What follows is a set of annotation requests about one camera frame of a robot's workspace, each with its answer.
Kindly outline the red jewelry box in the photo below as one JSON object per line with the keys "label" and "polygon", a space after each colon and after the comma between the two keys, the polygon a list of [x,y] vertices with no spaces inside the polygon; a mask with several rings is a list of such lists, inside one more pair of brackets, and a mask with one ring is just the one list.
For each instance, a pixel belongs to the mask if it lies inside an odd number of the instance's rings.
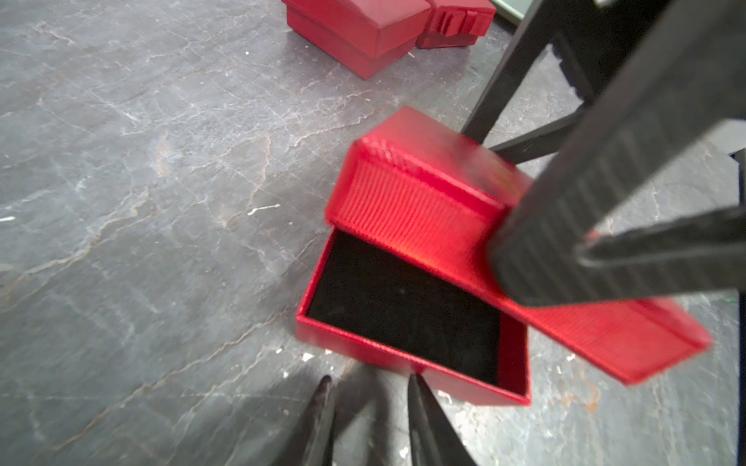
{"label": "red jewelry box", "polygon": [[296,314],[300,341],[473,405],[528,406],[526,324],[407,261],[334,230]]}

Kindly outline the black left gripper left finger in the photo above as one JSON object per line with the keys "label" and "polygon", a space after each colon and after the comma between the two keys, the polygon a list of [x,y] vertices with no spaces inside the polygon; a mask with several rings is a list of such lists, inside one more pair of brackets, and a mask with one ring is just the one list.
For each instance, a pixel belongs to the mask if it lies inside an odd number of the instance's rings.
{"label": "black left gripper left finger", "polygon": [[330,375],[324,375],[272,465],[332,464],[336,399],[336,384]]}

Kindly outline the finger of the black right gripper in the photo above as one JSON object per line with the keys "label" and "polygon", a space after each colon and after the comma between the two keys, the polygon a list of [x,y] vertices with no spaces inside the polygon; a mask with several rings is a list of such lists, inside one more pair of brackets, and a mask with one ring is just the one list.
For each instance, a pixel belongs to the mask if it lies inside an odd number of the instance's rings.
{"label": "finger of the black right gripper", "polygon": [[744,113],[744,3],[671,3],[493,236],[500,287],[530,307],[743,289],[743,207],[615,236],[594,229],[699,136]]}
{"label": "finger of the black right gripper", "polygon": [[512,164],[556,153],[611,83],[669,2],[534,1],[462,134],[482,144],[542,50],[550,45],[582,104],[572,114],[492,147]]}

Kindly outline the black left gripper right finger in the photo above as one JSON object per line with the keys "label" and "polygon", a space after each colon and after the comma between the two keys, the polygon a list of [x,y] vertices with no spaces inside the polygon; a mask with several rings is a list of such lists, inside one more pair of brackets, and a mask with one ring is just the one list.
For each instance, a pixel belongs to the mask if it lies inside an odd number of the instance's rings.
{"label": "black left gripper right finger", "polygon": [[413,373],[409,377],[407,406],[414,466],[476,466],[420,374]]}

